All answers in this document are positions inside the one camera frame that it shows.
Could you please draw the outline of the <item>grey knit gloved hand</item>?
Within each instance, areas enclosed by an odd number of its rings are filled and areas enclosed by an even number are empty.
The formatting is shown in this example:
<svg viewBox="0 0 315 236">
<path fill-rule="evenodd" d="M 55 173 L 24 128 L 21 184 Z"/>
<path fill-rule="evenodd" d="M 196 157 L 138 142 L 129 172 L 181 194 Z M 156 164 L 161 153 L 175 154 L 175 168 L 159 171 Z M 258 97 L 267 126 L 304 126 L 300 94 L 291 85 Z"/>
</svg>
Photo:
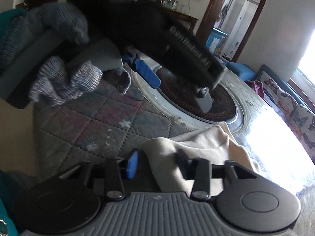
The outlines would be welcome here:
<svg viewBox="0 0 315 236">
<path fill-rule="evenodd" d="M 44 101 L 59 106 L 101 82 L 125 94 L 131 85 L 118 48 L 91 42 L 88 22 L 70 3 L 1 13 L 1 98 L 15 108 Z"/>
</svg>

